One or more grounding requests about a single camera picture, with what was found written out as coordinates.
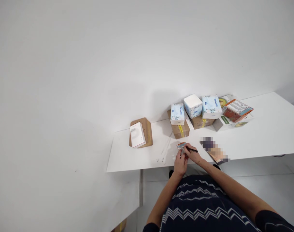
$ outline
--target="white tissue box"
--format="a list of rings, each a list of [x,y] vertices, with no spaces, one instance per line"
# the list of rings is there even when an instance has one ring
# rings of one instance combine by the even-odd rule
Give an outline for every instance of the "white tissue box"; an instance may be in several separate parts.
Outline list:
[[[203,119],[217,119],[222,114],[218,95],[203,96]]]
[[[190,118],[195,118],[201,115],[203,103],[195,94],[192,94],[183,100],[185,102],[185,110]]]
[[[146,144],[143,126],[141,122],[130,126],[132,148],[139,148]]]
[[[184,125],[185,124],[185,111],[183,104],[172,104],[170,111],[170,123],[172,125]]]

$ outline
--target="tissue box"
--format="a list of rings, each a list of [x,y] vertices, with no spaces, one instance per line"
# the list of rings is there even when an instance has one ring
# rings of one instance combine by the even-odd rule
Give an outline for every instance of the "tissue box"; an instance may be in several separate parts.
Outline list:
[[[227,129],[242,127],[245,124],[247,124],[249,121],[251,121],[252,119],[254,119],[254,117],[249,113],[242,120],[234,123],[229,118],[222,115],[221,117],[219,117],[218,119],[214,121],[213,127],[216,131],[224,131]]]
[[[217,119],[221,114],[222,109],[218,95],[203,96],[203,119]]]
[[[229,103],[230,101],[237,99],[236,96],[234,96],[233,94],[229,94],[229,95],[225,95],[223,97],[219,98],[219,102],[221,105],[221,108],[223,108],[227,103]]]
[[[144,132],[145,140],[146,140],[146,144],[140,146],[139,148],[152,146],[153,145],[153,139],[152,139],[151,123],[148,121],[147,118],[141,118],[141,119],[137,119],[137,120],[132,121],[130,126],[133,126],[134,124],[136,124],[138,122],[140,122],[142,127],[143,127],[143,132]],[[132,147],[131,133],[130,133],[129,146]]]
[[[143,126],[141,122],[130,126],[131,141],[133,148],[139,148],[146,144]]]
[[[253,110],[252,107],[234,99],[223,107],[223,115],[232,122],[238,122]]]
[[[194,129],[196,130],[206,126],[210,126],[214,122],[214,119],[203,119],[201,116],[197,116],[195,118],[192,118],[191,122]]]
[[[203,103],[195,94],[186,97],[183,101],[185,102],[185,110],[190,118],[201,115]]]
[[[167,111],[168,117],[170,117],[171,111]],[[173,133],[176,139],[188,137],[190,135],[190,127],[185,121],[184,125],[172,125]]]
[[[184,125],[185,124],[185,111],[183,108],[183,103],[172,104],[172,109],[170,112],[170,123],[172,125]]]

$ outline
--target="person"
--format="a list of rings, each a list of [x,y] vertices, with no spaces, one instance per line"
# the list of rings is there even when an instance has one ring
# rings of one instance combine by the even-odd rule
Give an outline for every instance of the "person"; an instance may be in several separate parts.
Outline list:
[[[178,151],[174,171],[153,207],[143,232],[266,231],[294,227],[247,188],[202,159],[187,143]],[[208,175],[183,178],[190,158]]]

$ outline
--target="tiled floor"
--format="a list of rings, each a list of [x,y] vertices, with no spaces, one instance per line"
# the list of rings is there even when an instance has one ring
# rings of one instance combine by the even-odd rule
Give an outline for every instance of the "tiled floor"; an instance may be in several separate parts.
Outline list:
[[[125,232],[142,231],[147,218],[168,180],[172,167],[144,170],[144,205],[129,217]],[[197,166],[189,165],[191,174]],[[294,226],[294,154],[233,160],[223,171],[270,204]]]

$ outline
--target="orange box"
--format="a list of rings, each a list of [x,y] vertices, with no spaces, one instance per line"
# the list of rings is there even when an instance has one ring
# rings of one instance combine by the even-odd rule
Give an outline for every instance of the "orange box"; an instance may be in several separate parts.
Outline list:
[[[223,107],[223,115],[229,118],[232,122],[238,122],[247,116],[252,110],[252,107],[234,99]]]

